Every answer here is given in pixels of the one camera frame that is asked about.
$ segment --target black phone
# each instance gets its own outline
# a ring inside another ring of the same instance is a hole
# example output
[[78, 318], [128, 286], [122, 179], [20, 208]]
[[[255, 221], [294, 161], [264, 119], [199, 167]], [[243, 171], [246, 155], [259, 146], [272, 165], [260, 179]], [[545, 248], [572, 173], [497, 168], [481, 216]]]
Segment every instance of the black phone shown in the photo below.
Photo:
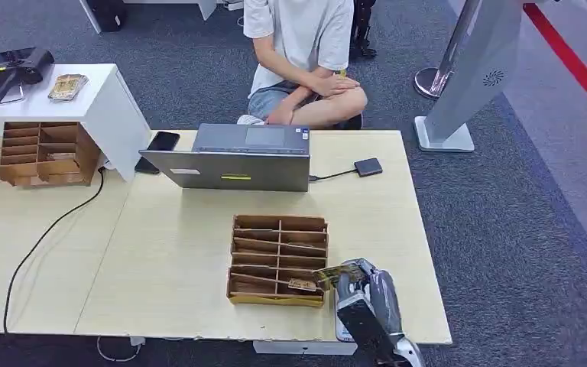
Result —
[[[177, 146], [177, 142], [181, 135], [174, 134], [173, 132], [158, 132], [152, 139], [148, 146], [149, 151], [171, 151]], [[142, 172], [143, 174], [158, 174], [158, 168], [154, 167], [144, 157], [136, 164], [136, 172]]]

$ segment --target laptop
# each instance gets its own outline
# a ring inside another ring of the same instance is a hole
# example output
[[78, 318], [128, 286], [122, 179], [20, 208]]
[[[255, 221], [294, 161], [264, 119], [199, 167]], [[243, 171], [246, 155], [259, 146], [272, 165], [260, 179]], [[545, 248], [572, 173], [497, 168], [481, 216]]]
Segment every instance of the laptop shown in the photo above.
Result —
[[193, 151], [140, 153], [183, 188], [293, 192], [309, 188], [306, 128], [202, 124]]

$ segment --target wooden sorting box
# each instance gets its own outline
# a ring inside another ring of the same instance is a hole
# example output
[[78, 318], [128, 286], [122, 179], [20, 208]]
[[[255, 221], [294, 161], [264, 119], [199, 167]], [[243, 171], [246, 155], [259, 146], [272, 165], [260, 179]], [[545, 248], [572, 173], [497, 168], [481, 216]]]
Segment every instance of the wooden sorting box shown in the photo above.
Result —
[[6, 122], [0, 177], [12, 186], [88, 186], [99, 155], [79, 122]]
[[234, 304], [321, 307], [325, 294], [320, 288], [311, 291], [296, 287], [300, 281], [315, 284], [312, 272], [327, 267], [328, 243], [324, 218], [236, 216], [229, 300]]

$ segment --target person's hand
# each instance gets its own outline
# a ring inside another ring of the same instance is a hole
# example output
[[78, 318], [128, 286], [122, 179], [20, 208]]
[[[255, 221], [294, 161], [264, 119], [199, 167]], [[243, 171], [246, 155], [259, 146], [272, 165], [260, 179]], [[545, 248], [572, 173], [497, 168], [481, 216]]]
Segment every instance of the person's hand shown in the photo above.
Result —
[[357, 81], [335, 74], [329, 78], [318, 79], [316, 85], [312, 86], [312, 90], [323, 97], [329, 97], [357, 86], [359, 86]]
[[285, 101], [281, 102], [280, 105], [267, 117], [268, 125], [289, 125], [291, 120], [294, 119], [294, 108]]

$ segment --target robotic hand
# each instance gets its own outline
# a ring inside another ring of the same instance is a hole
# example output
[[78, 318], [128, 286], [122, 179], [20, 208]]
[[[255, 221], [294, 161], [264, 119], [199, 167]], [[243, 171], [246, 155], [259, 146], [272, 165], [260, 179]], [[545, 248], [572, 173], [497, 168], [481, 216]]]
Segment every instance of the robotic hand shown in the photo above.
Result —
[[339, 297], [336, 314], [358, 347], [374, 352], [378, 365], [424, 367], [420, 349], [402, 332], [391, 275], [363, 258], [343, 264], [362, 271], [341, 272], [334, 284]]

